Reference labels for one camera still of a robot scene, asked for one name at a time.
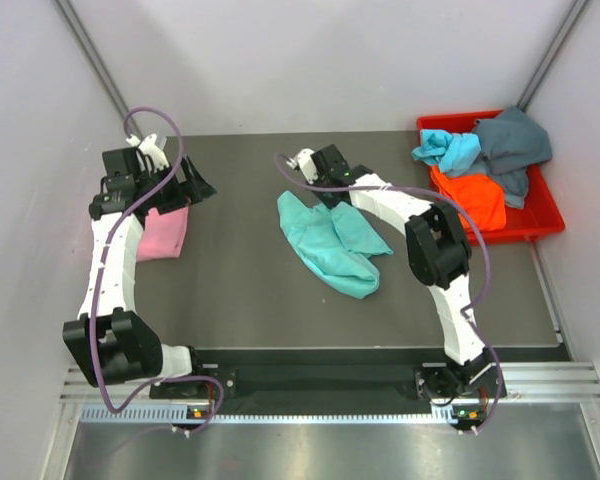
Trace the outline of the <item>teal t shirt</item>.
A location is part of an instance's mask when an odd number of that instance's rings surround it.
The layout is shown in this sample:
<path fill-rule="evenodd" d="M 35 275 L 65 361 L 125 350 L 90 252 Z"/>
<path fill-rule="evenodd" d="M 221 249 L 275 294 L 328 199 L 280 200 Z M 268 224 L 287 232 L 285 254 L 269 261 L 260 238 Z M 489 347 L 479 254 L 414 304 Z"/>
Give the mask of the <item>teal t shirt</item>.
<path fill-rule="evenodd" d="M 380 271 L 371 259 L 393 250 L 357 209 L 345 202 L 308 207 L 286 191 L 277 210 L 287 242 L 325 284 L 359 300 L 378 290 Z"/>

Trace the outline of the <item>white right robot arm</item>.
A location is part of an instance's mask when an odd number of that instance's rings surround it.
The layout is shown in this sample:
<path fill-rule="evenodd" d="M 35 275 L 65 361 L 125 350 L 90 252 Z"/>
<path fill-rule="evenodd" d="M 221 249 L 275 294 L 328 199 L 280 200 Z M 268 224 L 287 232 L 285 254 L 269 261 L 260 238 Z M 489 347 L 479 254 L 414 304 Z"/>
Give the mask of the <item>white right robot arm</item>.
<path fill-rule="evenodd" d="M 430 399 L 459 398 L 494 388 L 504 392 L 499 360 L 477 332 L 469 292 L 469 240 L 454 205 L 423 200 L 427 190 L 400 189 L 369 168 L 348 165 L 338 148 L 305 149 L 294 160 L 311 190 L 333 209 L 348 204 L 394 227 L 405 237 L 409 267 L 433 298 L 444 335 L 445 367 L 420 373 Z"/>

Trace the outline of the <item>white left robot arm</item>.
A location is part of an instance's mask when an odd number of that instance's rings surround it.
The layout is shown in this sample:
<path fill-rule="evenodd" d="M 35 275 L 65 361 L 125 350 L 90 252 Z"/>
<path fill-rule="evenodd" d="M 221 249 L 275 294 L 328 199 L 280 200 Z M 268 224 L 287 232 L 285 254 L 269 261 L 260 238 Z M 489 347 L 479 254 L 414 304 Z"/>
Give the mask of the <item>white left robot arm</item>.
<path fill-rule="evenodd" d="M 94 249 L 88 290 L 77 319 L 63 326 L 63 341 L 93 387 L 172 378 L 183 395 L 196 396 L 207 374 L 196 366 L 193 348 L 163 344 L 138 316 L 135 270 L 150 212 L 187 214 L 216 191 L 188 157 L 180 164 L 182 179 L 152 147 L 110 150 L 102 158 L 106 174 L 89 205 Z"/>

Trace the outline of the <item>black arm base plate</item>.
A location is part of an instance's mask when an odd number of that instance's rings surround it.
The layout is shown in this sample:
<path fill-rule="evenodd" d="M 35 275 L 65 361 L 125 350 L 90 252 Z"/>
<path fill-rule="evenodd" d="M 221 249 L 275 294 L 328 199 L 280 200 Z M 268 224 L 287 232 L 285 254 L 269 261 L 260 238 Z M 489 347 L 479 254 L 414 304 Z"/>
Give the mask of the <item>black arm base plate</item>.
<path fill-rule="evenodd" d="M 205 364 L 202 373 L 218 380 L 225 398 L 275 394 L 382 394 L 407 401 L 447 397 L 473 398 L 485 391 L 504 396 L 503 376 L 490 364 L 454 367 L 450 364 Z"/>

